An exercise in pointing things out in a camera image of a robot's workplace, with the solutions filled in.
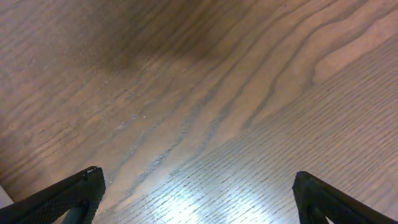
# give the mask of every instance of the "wood grain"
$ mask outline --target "wood grain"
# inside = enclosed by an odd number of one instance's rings
[[[0,3],[0,184],[95,223],[298,223],[307,170],[398,219],[398,1]]]

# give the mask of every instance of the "brown wood surface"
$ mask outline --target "brown wood surface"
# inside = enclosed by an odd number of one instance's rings
[[[397,0],[0,2],[0,184],[95,223],[298,223],[307,170],[398,219]]]

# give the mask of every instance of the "black plastic part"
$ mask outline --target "black plastic part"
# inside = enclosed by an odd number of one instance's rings
[[[91,223],[105,193],[102,169],[89,167],[0,209],[0,223]]]
[[[292,189],[301,224],[398,223],[308,172],[297,173]]]

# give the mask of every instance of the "wooden surface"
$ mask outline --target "wooden surface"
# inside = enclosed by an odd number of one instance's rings
[[[398,219],[398,1],[0,3],[0,184],[95,223],[298,223],[307,170]]]

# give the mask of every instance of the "wood plank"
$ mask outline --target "wood plank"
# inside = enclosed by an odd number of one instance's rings
[[[297,223],[307,170],[398,219],[398,1],[0,7],[13,200],[96,165],[96,223]]]

